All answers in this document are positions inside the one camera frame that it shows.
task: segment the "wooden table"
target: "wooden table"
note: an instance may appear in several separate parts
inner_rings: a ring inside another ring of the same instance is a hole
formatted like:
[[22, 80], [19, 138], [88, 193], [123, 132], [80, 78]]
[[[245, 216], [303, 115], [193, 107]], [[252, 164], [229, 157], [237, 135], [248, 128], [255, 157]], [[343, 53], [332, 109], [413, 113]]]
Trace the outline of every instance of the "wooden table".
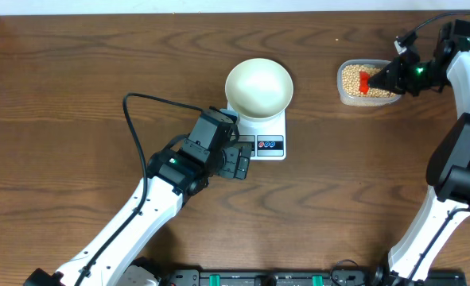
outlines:
[[[345, 60], [393, 58], [395, 36], [435, 14], [2, 17], [0, 285], [54, 271], [128, 200], [141, 170], [125, 93], [223, 107], [227, 74], [255, 57], [293, 77], [287, 159], [253, 162], [244, 181], [214, 178], [142, 255], [167, 268], [377, 265], [425, 198], [429, 157], [456, 121], [453, 93], [345, 106], [336, 72]], [[420, 33], [424, 60], [441, 23]], [[147, 157], [198, 116], [143, 99], [130, 112]], [[434, 268], [461, 268], [470, 283], [470, 218]]]

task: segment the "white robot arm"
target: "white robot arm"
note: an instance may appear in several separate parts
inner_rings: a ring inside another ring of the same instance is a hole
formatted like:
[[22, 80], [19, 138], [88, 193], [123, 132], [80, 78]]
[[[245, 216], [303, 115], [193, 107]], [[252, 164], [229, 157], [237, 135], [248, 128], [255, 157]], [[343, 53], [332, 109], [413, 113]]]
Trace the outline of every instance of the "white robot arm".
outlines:
[[399, 57], [372, 81], [373, 87], [414, 96], [451, 85], [458, 122], [429, 162], [429, 189], [420, 211], [401, 241], [388, 253], [380, 285], [421, 284], [453, 231], [470, 216], [470, 22], [448, 23], [440, 31], [435, 59], [420, 63], [416, 35], [395, 41]]
[[[140, 94], [128, 94], [127, 97], [130, 95], [155, 99]], [[151, 273], [130, 266], [142, 247], [178, 213], [188, 198], [208, 186], [209, 177], [246, 178], [251, 146], [238, 143], [238, 115], [233, 111], [213, 107], [201, 110], [192, 132], [172, 139], [146, 165], [126, 110], [126, 98], [124, 110], [145, 166], [147, 190], [143, 178], [125, 206], [86, 248], [61, 265], [53, 275], [37, 269], [25, 286], [133, 285], [134, 277], [140, 280], [138, 285], [156, 286]], [[171, 149], [182, 140], [178, 151]]]
[[143, 181], [141, 180], [129, 201], [99, 235], [69, 262], [57, 269], [57, 272], [63, 274], [60, 281], [62, 284], [74, 285], [82, 268], [132, 214], [140, 199], [146, 200], [141, 211], [103, 251], [81, 285], [116, 285], [155, 232], [178, 213], [183, 205], [183, 195], [174, 193], [174, 186], [159, 177], [148, 179], [148, 183], [148, 195], [145, 198], [142, 198]]

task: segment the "green connector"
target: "green connector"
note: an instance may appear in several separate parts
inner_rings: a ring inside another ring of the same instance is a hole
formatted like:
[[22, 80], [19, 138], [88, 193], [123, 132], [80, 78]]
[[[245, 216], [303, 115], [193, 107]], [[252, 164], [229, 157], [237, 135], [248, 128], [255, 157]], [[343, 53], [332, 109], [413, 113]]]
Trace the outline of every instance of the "green connector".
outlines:
[[220, 286], [220, 275], [210, 275], [210, 286]]
[[323, 277], [319, 275], [313, 276], [313, 286], [324, 286]]

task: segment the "white wall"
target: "white wall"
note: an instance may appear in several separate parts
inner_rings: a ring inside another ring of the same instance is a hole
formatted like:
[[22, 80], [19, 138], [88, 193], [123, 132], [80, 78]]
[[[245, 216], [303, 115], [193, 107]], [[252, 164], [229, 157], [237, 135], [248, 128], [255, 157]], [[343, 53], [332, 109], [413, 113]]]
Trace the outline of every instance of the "white wall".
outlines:
[[470, 10], [470, 0], [0, 0], [0, 16], [349, 10]]

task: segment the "digital scale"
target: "digital scale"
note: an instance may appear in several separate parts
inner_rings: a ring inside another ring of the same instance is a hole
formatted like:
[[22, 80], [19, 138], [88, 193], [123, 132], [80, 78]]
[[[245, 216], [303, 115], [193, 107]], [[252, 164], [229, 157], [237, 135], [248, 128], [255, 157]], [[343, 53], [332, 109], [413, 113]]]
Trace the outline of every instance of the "digital scale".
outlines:
[[[235, 111], [227, 104], [228, 110]], [[251, 160], [285, 159], [285, 111], [266, 122], [252, 122], [240, 118], [239, 143], [251, 143]]]

